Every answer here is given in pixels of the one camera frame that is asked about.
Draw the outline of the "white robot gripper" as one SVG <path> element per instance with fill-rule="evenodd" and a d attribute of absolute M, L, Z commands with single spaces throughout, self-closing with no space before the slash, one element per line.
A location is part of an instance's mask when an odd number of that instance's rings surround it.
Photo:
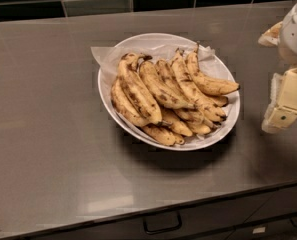
<path fill-rule="evenodd" d="M 297 3 L 283 22 L 276 23 L 259 37 L 258 43 L 266 47 L 278 45 L 281 57 L 290 64 L 297 64 Z M 297 65 L 290 67 L 283 75 L 273 75 L 270 100 L 262 130 L 275 134 L 289 128 L 297 120 Z"/>

